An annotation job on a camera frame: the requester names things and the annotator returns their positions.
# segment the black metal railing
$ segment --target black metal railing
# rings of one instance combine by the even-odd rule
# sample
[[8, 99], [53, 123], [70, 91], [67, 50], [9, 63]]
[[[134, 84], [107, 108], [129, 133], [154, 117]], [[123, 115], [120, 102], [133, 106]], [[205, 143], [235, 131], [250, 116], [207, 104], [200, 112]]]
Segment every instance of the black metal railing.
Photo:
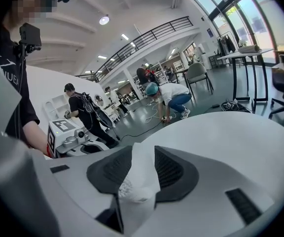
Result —
[[151, 44], [152, 42], [168, 35], [179, 31], [181, 29], [193, 26], [191, 21], [189, 20], [189, 16], [182, 17], [179, 19], [172, 20], [163, 25], [153, 28], [152, 30], [140, 35], [136, 39], [130, 41], [127, 45], [121, 48], [118, 52], [116, 52], [113, 56], [108, 58], [106, 61], [96, 72], [95, 77], [97, 81], [103, 79], [112, 69], [118, 66], [125, 59], [130, 57], [132, 54], [140, 50], [141, 48]]
[[83, 79], [86, 79], [86, 80], [89, 80], [89, 81], [99, 82], [97, 77], [95, 76], [94, 72], [91, 72], [91, 73], [88, 73], [88, 74], [83, 74], [83, 75], [78, 75], [76, 77], [83, 78]]

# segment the table leg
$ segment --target table leg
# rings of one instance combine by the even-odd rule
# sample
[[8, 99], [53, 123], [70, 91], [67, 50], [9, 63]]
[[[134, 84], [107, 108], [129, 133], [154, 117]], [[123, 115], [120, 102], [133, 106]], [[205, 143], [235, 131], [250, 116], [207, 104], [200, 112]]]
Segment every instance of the table leg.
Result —
[[174, 73], [174, 74], [176, 76], [177, 83], [179, 84], [178, 75], [177, 75], [177, 73]]
[[247, 63], [246, 63], [246, 57], [243, 57], [243, 62], [245, 64], [245, 71], [246, 71], [246, 81], [247, 81], [247, 95], [249, 93], [249, 74], [247, 72]]
[[249, 101], [250, 97], [236, 97], [236, 89], [237, 89], [237, 75], [236, 75], [236, 63], [235, 58], [232, 58], [232, 66], [233, 66], [233, 100], [237, 101]]
[[232, 66], [233, 66], [233, 101], [234, 99], [236, 98], [236, 81], [237, 81], [237, 78], [236, 78], [236, 64], [235, 64], [235, 58], [232, 58]]
[[267, 72], [266, 72], [266, 67], [264, 63], [264, 58], [262, 55], [258, 55], [261, 65], [262, 65], [262, 72], [264, 75], [264, 80], [265, 80], [265, 98], [258, 98], [257, 101], [268, 101], [268, 80], [267, 80]]
[[253, 101], [251, 102], [251, 107], [252, 107], [252, 112], [256, 112], [256, 105], [257, 105], [257, 78], [256, 78], [256, 70], [255, 70], [255, 64], [254, 64], [254, 59], [252, 56], [250, 56], [251, 59], [251, 64], [252, 64], [252, 72], [254, 74], [254, 86], [255, 86], [255, 98], [254, 98], [254, 103]]

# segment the sneaker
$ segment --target sneaker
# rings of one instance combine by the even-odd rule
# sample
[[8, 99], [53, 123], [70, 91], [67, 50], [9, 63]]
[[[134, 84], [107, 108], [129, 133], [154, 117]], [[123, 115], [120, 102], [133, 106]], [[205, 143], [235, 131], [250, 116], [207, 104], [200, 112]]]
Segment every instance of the sneaker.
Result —
[[112, 148], [115, 148], [115, 147], [118, 146], [118, 145], [119, 145], [119, 142], [115, 140], [113, 144], [111, 144], [110, 146], [107, 146], [107, 147], [109, 147], [110, 149], [112, 149]]
[[186, 109], [184, 112], [181, 113], [181, 119], [188, 118], [189, 114], [190, 114], [190, 110]]

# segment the white curved surface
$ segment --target white curved surface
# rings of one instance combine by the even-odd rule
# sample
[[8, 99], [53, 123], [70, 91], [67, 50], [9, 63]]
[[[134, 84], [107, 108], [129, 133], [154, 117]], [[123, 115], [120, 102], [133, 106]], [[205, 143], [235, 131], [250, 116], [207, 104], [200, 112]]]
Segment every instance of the white curved surface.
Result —
[[270, 119], [240, 112], [202, 114], [157, 131], [142, 145], [146, 152], [158, 145], [219, 160], [275, 201], [284, 200], [284, 127]]

